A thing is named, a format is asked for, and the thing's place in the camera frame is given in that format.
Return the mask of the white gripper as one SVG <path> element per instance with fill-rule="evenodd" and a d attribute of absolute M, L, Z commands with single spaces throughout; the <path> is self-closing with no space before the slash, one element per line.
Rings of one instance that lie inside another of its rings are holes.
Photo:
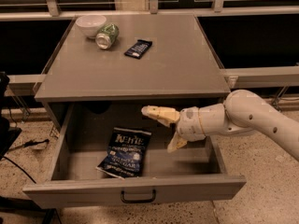
<path fill-rule="evenodd" d="M 157 120 L 165 127 L 177 123 L 176 133 L 174 133 L 167 146 L 167 152 L 174 152 L 189 142 L 195 142 L 206 138 L 199 119 L 199 108 L 184 108 L 180 113 L 172 107 L 147 105 L 141 109 L 143 116 Z"/>

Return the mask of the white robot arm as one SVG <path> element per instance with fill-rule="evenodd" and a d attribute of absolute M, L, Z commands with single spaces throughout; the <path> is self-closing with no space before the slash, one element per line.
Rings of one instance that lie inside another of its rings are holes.
<path fill-rule="evenodd" d="M 251 91 L 232 91 L 223 103 L 216 105 L 181 111 L 148 105 L 141 112 L 166 127 L 175 126 L 174 136 L 167 146 L 169 152 L 215 134 L 248 135 L 258 131 L 299 161 L 299 122 L 284 116 Z"/>

